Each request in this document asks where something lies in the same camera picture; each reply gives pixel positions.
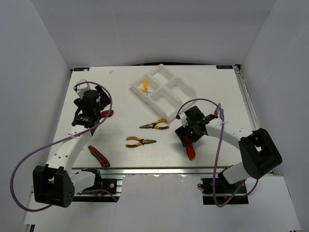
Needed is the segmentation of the yellow screwdriver long shaft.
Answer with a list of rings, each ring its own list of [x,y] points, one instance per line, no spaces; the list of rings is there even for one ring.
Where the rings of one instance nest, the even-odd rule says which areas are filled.
[[[143,81],[143,85],[144,85],[144,92],[146,93],[146,95],[148,96],[148,85],[147,85],[147,81]]]

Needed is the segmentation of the yellow screwdriver short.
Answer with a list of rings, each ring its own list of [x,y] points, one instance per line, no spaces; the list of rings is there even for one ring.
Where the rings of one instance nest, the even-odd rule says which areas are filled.
[[[150,91],[146,91],[144,88],[140,88],[140,90],[142,91],[142,92],[148,92],[148,93],[152,93],[152,92],[150,92]]]

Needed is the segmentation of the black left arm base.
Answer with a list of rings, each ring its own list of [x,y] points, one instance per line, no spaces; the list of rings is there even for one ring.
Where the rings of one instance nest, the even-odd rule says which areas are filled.
[[[120,198],[120,190],[118,190],[118,179],[105,178],[101,172],[96,169],[82,169],[81,172],[88,172],[95,175],[95,184],[84,189],[80,193],[76,193],[74,202],[96,202],[96,203],[115,203]]]

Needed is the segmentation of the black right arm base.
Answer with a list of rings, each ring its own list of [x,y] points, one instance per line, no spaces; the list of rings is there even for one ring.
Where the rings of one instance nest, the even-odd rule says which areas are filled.
[[[242,197],[247,193],[247,188],[245,184],[241,181],[225,187],[217,178],[215,181],[216,199],[218,204],[223,204],[232,193],[241,185],[240,190],[233,197],[233,199],[228,204],[241,205],[249,204],[248,197]],[[201,182],[197,184],[197,187],[202,191],[202,199],[204,205],[215,205],[212,192],[212,178],[202,178]]]

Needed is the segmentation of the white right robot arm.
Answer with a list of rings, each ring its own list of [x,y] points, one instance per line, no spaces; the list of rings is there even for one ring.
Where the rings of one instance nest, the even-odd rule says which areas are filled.
[[[218,188],[225,193],[235,188],[236,183],[247,178],[259,180],[275,167],[282,164],[282,157],[268,131],[259,128],[246,130],[224,123],[217,115],[205,116],[197,106],[193,106],[176,116],[182,125],[175,130],[187,156],[196,156],[193,143],[202,136],[222,139],[240,151],[241,162],[218,174]]]

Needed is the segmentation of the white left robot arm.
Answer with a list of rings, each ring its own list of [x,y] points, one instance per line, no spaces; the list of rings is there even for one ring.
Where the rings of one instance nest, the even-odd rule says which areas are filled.
[[[71,174],[73,164],[85,144],[94,135],[106,106],[112,105],[110,95],[102,86],[74,87],[78,98],[74,100],[74,115],[68,140],[61,144],[56,154],[45,165],[33,170],[34,199],[38,203],[68,207],[76,193],[101,190],[102,178],[96,169],[83,169]]]

